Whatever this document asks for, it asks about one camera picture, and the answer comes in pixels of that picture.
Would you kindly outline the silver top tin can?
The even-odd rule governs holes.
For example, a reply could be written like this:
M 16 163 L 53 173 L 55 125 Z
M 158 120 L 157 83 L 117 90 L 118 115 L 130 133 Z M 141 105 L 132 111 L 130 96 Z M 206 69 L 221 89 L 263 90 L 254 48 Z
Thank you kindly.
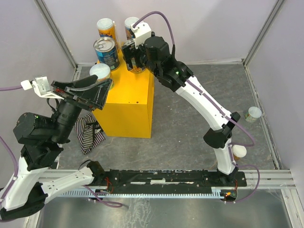
M 145 70 L 140 62 L 141 52 L 135 48 L 134 38 L 127 40 L 122 46 L 123 59 L 126 62 L 127 70 L 131 73 L 142 73 Z

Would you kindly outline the green label can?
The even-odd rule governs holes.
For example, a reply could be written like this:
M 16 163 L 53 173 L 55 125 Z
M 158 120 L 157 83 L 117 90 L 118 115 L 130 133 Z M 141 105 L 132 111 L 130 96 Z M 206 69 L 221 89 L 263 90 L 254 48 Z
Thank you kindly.
M 91 76 L 96 75 L 98 77 L 97 81 L 103 81 L 105 79 L 112 79 L 111 69 L 107 64 L 99 63 L 92 66 L 89 70 L 89 74 Z M 112 79 L 112 83 L 110 89 L 114 86 L 114 80 Z

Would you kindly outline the teal blue pull-tab can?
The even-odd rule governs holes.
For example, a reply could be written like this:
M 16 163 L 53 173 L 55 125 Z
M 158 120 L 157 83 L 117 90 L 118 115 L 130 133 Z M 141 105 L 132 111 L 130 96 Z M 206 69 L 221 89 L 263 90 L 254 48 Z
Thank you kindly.
M 119 67 L 120 61 L 116 42 L 112 37 L 100 37 L 94 42 L 93 47 L 100 63 L 108 65 L 111 71 Z

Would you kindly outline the blue orange can with spoon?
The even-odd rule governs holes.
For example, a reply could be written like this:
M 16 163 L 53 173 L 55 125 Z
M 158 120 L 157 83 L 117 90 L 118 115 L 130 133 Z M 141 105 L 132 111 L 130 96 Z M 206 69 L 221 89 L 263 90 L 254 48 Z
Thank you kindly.
M 136 23 L 139 19 L 137 17 L 128 17 L 124 21 L 124 27 L 125 27 L 125 33 L 126 33 L 126 38 L 127 39 L 132 39 L 134 38 L 134 34 L 132 33 L 131 30 L 131 25 Z

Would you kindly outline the yellow shelf cabinet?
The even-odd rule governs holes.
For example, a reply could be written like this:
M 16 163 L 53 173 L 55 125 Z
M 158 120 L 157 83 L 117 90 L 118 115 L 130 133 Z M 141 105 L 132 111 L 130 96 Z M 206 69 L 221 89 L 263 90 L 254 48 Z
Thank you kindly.
M 127 70 L 122 53 L 112 71 L 114 86 L 102 110 L 93 115 L 107 136 L 150 138 L 154 98 L 154 76 L 146 69 L 139 74 Z

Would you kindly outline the orange can white lid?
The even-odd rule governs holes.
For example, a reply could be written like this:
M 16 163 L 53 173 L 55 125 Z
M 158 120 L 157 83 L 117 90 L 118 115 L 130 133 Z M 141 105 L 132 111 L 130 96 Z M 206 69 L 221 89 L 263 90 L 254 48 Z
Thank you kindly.
M 232 146 L 232 153 L 236 160 L 243 158 L 247 154 L 247 149 L 245 146 L 242 145 L 233 145 Z

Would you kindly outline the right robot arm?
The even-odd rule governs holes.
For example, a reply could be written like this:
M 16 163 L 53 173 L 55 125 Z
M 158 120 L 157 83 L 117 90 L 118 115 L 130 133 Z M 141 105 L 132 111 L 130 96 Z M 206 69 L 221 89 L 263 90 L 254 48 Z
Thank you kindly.
M 215 152 L 218 181 L 224 186 L 233 183 L 238 168 L 233 164 L 228 145 L 240 115 L 226 110 L 212 98 L 190 68 L 176 60 L 175 49 L 170 50 L 162 37 L 150 37 L 138 46 L 130 39 L 122 46 L 122 54 L 128 67 L 148 69 L 163 86 L 183 97 L 202 115 L 209 124 L 203 139 Z

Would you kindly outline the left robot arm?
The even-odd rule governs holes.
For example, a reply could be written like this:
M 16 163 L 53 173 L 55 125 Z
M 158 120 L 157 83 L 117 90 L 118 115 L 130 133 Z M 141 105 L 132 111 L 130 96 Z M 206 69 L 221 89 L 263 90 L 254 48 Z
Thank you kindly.
M 82 110 L 102 109 L 112 83 L 96 75 L 73 82 L 49 83 L 45 76 L 23 81 L 24 90 L 33 89 L 41 98 L 55 99 L 52 115 L 22 114 L 13 130 L 22 144 L 21 156 L 14 159 L 14 174 L 0 192 L 0 220 L 7 222 L 31 216 L 57 196 L 83 185 L 101 185 L 105 171 L 97 161 L 65 177 L 48 182 L 39 178 L 51 167 L 69 142 L 69 135 Z

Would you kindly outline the striped black white cloth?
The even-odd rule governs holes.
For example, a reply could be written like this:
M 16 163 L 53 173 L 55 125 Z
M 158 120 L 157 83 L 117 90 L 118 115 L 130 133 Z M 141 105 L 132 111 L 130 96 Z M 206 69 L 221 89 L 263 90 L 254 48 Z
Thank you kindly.
M 79 117 L 74 124 L 74 129 L 83 155 L 90 153 L 105 141 L 103 129 L 91 113 Z

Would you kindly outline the clear lid can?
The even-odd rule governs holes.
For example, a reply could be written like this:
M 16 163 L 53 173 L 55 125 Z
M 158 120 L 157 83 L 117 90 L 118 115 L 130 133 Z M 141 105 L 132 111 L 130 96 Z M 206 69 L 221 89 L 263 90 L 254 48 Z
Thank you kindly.
M 248 109 L 244 118 L 248 123 L 253 123 L 261 116 L 262 116 L 262 111 L 258 107 L 252 106 Z

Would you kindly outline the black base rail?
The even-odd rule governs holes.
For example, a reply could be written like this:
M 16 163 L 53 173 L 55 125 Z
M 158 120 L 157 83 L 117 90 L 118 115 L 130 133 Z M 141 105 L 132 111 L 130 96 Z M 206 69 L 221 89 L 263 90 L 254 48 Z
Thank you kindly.
M 213 187 L 246 187 L 245 174 L 235 168 L 232 174 L 208 170 L 112 170 L 87 184 L 105 187 L 108 193 L 211 193 Z

